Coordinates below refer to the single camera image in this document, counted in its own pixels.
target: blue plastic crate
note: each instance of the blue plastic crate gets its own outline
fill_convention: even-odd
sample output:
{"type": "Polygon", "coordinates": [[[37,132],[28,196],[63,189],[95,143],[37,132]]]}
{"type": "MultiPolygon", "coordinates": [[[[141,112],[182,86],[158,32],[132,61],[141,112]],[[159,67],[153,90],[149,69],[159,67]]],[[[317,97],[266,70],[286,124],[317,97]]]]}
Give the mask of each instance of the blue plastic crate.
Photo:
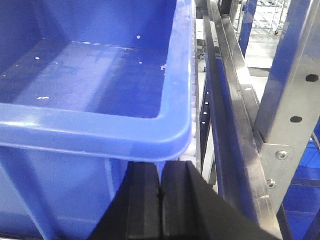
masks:
{"type": "Polygon", "coordinates": [[[0,1],[0,234],[86,239],[191,139],[192,0],[0,1]]]}

